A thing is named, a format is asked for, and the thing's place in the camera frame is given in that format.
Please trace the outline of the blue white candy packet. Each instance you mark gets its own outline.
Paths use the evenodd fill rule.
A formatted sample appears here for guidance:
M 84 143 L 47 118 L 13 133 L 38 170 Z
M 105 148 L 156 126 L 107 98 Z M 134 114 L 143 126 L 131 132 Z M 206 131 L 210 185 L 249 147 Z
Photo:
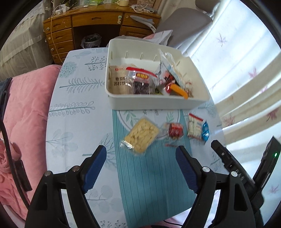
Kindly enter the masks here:
M 206 120 L 189 113 L 188 133 L 189 138 L 193 138 L 206 143 L 210 136 L 209 125 Z

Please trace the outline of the small red candy packet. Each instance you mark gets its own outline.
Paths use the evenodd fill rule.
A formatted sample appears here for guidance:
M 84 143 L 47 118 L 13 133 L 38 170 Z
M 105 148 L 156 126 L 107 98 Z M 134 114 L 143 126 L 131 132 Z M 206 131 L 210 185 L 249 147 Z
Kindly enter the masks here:
M 169 139 L 178 140 L 184 136 L 184 128 L 181 123 L 166 123 L 164 129 Z

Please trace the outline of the yellow rice puff pack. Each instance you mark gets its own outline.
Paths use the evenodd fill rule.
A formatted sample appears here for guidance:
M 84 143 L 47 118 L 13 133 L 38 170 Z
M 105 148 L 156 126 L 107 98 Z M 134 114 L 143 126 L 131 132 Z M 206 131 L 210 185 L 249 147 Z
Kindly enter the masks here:
M 121 140 L 120 147 L 142 155 L 159 135 L 159 128 L 148 118 L 141 118 Z

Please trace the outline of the orange white snack bar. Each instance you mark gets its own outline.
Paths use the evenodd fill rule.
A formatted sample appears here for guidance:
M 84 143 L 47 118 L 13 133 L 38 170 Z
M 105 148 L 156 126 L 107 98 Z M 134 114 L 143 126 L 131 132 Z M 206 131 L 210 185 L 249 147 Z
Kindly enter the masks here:
M 189 98 L 188 93 L 184 89 L 182 89 L 180 86 L 178 86 L 176 84 L 170 84 L 169 88 L 172 92 L 174 92 L 177 95 L 182 96 L 184 99 Z

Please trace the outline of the red label date pack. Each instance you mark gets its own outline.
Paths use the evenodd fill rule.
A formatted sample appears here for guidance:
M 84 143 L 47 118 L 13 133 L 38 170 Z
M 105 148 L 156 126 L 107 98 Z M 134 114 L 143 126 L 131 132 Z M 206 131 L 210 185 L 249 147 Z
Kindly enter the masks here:
M 134 95 L 154 95 L 156 83 L 158 82 L 157 76 L 145 69 L 127 67 L 128 76 L 136 76 L 135 94 Z

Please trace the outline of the beige soda cracker packet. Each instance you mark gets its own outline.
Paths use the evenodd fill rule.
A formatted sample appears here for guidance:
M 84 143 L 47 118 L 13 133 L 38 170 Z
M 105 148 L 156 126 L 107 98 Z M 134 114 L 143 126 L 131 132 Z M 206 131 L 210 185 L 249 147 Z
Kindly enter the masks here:
M 130 94 L 130 86 L 128 85 L 127 67 L 130 65 L 109 66 L 109 91 L 114 95 Z

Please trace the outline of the silver red snack bag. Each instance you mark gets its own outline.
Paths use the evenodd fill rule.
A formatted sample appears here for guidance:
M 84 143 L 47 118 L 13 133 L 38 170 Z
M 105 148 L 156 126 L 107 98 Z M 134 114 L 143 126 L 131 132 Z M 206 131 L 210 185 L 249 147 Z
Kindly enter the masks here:
M 167 70 L 162 62 L 160 62 L 157 70 L 155 71 L 155 75 L 158 78 L 158 82 L 155 84 L 156 87 L 176 82 L 174 76 Z

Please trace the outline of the clear brown cake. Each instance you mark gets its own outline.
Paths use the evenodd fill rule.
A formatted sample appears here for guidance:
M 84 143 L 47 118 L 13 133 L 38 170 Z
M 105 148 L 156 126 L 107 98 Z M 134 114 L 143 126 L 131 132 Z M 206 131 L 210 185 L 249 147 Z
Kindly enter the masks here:
M 124 78 L 124 94 L 125 95 L 135 94 L 135 82 L 136 82 L 136 76 L 125 76 L 125 78 Z

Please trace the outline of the pink crumpled garment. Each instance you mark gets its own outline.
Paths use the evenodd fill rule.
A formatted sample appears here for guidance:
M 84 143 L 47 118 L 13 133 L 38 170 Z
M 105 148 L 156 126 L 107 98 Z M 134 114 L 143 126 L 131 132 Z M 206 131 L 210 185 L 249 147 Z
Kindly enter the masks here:
M 11 206 L 11 208 L 21 216 L 27 212 L 27 208 L 18 193 L 9 167 L 3 139 L 1 139 L 1 203 Z

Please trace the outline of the black phone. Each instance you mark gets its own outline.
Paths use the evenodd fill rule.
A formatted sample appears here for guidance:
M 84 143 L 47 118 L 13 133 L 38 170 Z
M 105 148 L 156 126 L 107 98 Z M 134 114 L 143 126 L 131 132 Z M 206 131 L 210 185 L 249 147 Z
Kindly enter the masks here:
M 31 184 L 30 184 L 29 179 L 27 177 L 23 161 L 22 160 L 16 161 L 15 162 L 15 168 L 16 168 L 16 172 L 17 172 L 19 182 L 20 182 L 22 188 L 24 189 L 24 191 L 25 192 L 31 191 L 32 187 L 31 187 Z

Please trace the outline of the teal striped placemat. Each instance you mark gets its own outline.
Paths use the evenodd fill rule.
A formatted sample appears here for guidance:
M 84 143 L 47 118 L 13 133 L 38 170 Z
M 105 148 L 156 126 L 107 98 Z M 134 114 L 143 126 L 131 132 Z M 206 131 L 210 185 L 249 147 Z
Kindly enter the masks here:
M 190 208 L 196 197 L 188 188 L 175 157 L 177 146 L 191 149 L 187 136 L 170 147 L 162 135 L 142 155 L 120 146 L 142 117 L 158 127 L 165 122 L 186 125 L 181 110 L 112 112 L 117 172 L 128 227 L 143 227 L 173 217 Z

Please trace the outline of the tree print tablecloth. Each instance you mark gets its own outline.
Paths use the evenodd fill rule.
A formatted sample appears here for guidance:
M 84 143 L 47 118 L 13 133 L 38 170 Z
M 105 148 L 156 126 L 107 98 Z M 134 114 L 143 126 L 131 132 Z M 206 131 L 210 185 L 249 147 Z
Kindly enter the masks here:
M 113 135 L 114 111 L 105 91 L 108 50 L 71 51 L 60 70 L 52 95 L 46 133 L 47 168 L 66 172 L 91 156 L 99 145 L 107 158 L 86 199 L 101 227 L 128 227 L 117 172 Z M 185 123 L 192 113 L 207 121 L 209 140 L 223 143 L 220 119 L 208 101 L 193 110 L 181 110 Z

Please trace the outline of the floral sheer curtain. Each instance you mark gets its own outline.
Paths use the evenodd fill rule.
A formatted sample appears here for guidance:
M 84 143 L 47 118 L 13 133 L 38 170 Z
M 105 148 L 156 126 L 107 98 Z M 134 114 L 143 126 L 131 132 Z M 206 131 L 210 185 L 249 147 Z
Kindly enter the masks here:
M 280 24 L 262 1 L 219 1 L 209 25 L 180 45 L 200 72 L 227 149 L 250 176 L 280 139 Z

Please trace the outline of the pink bed quilt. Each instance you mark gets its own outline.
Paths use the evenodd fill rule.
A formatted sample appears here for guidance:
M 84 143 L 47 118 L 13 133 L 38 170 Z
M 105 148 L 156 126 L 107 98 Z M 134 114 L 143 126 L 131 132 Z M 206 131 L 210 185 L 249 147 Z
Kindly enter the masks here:
M 11 155 L 22 160 L 31 191 L 24 196 L 31 202 L 47 170 L 46 128 L 52 93 L 61 67 L 49 65 L 14 77 L 7 89 L 8 102 L 3 118 Z

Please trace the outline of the white plastic storage bin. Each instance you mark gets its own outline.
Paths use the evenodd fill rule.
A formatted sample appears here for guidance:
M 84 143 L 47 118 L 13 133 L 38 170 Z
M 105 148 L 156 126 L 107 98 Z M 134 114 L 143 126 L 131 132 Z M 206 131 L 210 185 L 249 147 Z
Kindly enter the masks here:
M 190 110 L 210 100 L 189 57 L 143 40 L 110 40 L 105 91 L 113 110 Z

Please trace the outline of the dark blue jeans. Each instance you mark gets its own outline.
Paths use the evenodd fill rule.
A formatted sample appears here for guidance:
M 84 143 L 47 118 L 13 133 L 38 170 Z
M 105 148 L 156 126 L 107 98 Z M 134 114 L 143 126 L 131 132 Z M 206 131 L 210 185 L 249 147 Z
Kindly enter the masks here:
M 7 102 L 8 102 L 8 87 L 11 83 L 12 78 L 8 78 L 5 81 L 0 82 L 0 115 L 1 120 L 4 118 Z

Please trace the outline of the white plastic bag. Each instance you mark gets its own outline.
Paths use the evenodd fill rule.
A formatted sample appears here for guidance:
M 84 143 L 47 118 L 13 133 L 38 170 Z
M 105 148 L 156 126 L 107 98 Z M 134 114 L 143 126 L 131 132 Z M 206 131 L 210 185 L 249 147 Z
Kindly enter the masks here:
M 152 42 L 159 45 L 166 46 L 168 44 L 168 40 L 172 35 L 173 30 L 165 30 L 157 33 L 153 33 L 143 38 L 143 40 Z

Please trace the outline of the grey office chair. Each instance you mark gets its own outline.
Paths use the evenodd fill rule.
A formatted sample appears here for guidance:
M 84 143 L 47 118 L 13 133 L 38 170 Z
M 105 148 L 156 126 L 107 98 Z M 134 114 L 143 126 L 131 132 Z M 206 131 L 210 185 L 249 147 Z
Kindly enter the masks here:
M 218 8 L 220 1 L 196 1 L 196 9 L 176 9 L 157 28 L 152 21 L 139 16 L 130 16 L 136 22 L 149 27 L 153 33 L 173 30 L 167 46 L 179 48 L 184 43 L 191 43 L 198 35 L 206 30 L 213 22 L 212 16 Z

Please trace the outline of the lace covered cabinet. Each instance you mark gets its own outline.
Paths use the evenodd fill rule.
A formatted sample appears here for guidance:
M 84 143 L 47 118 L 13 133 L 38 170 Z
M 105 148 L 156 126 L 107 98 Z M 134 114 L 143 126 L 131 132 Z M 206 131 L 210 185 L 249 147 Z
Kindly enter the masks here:
M 1 49 L 1 81 L 52 64 L 43 27 L 51 7 L 40 1 L 14 28 Z

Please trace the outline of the wooden desk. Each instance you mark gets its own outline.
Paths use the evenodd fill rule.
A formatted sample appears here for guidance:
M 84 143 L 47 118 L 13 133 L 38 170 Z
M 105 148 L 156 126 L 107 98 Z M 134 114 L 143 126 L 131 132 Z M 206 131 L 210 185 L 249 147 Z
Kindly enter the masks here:
M 101 47 L 117 36 L 133 36 L 138 38 L 152 34 L 152 30 L 136 22 L 130 16 L 150 19 L 157 27 L 160 15 L 148 12 L 135 12 L 131 7 L 120 7 L 116 4 L 79 7 L 43 22 L 46 40 L 54 63 L 61 65 L 67 53 L 81 48 L 84 37 L 99 34 L 102 37 Z

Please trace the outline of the lined trash bin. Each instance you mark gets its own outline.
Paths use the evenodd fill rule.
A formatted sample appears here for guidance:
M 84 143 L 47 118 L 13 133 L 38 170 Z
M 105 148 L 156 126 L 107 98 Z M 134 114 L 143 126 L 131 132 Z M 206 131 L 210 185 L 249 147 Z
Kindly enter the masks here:
M 81 41 L 82 48 L 99 48 L 102 42 L 102 37 L 99 34 L 88 35 Z

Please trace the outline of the cream mug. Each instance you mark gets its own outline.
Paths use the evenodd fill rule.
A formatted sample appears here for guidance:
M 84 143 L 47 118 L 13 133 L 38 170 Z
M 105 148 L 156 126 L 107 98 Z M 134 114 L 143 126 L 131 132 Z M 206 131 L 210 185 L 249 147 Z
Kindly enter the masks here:
M 129 0 L 119 0 L 118 3 L 119 3 L 119 6 L 120 7 L 127 7 L 129 5 Z

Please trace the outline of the white power strip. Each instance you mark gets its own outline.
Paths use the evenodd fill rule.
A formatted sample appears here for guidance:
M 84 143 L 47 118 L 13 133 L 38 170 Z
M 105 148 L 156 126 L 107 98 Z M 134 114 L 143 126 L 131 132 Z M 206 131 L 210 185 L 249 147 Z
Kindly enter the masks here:
M 58 15 L 58 14 L 61 14 L 61 13 L 64 13 L 66 11 L 68 11 L 70 9 L 70 7 L 66 6 L 65 4 L 63 5 L 58 5 L 55 9 L 54 9 L 54 14 L 55 15 Z

